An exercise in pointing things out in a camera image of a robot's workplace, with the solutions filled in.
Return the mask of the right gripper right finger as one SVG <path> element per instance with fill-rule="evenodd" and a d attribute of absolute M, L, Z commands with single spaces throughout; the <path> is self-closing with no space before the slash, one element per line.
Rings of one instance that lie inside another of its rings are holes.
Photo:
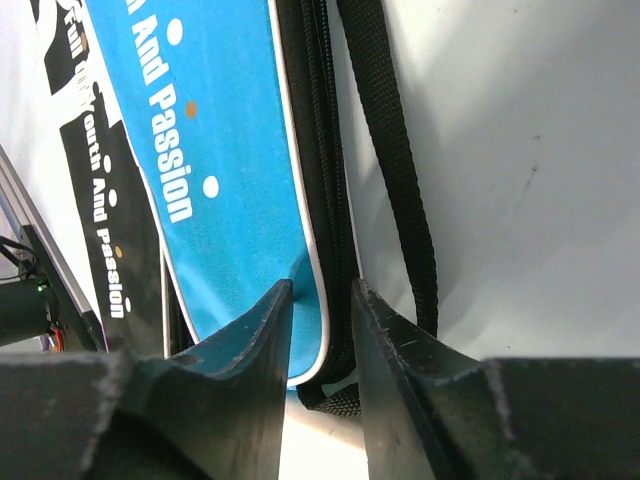
<path fill-rule="evenodd" d="M 373 479 L 635 479 L 635 358 L 471 359 L 352 288 Z"/>

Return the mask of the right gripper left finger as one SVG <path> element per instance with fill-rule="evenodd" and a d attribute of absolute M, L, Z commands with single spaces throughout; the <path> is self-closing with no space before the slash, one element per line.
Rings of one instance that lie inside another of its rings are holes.
<path fill-rule="evenodd" d="M 293 286 L 169 359 L 5 354 L 5 479 L 274 479 Z"/>

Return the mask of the blue racket bag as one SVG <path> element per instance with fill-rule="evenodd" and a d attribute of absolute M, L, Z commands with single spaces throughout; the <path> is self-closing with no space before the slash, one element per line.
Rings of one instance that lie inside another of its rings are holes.
<path fill-rule="evenodd" d="M 89 14 L 194 342 L 293 286 L 288 384 L 360 412 L 359 257 L 326 1 L 93 1 Z"/>

